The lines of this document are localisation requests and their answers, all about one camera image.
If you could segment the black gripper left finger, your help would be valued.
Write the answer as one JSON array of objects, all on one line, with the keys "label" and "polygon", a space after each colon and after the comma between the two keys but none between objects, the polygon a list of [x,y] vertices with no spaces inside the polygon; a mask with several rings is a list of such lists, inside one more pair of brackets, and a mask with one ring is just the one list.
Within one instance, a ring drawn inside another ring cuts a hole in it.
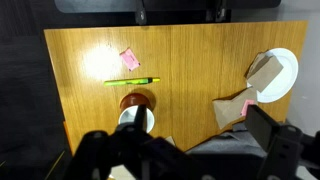
[{"label": "black gripper left finger", "polygon": [[134,125],[136,128],[145,131],[147,129],[147,107],[145,104],[137,107],[134,118]]}]

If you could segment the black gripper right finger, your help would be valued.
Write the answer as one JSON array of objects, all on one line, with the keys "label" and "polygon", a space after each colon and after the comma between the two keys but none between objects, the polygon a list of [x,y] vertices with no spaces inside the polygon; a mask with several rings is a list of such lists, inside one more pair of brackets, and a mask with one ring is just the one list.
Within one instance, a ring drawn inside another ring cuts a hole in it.
[{"label": "black gripper right finger", "polygon": [[280,124],[257,105],[248,106],[245,126],[265,151],[268,150],[273,137],[280,129]]}]

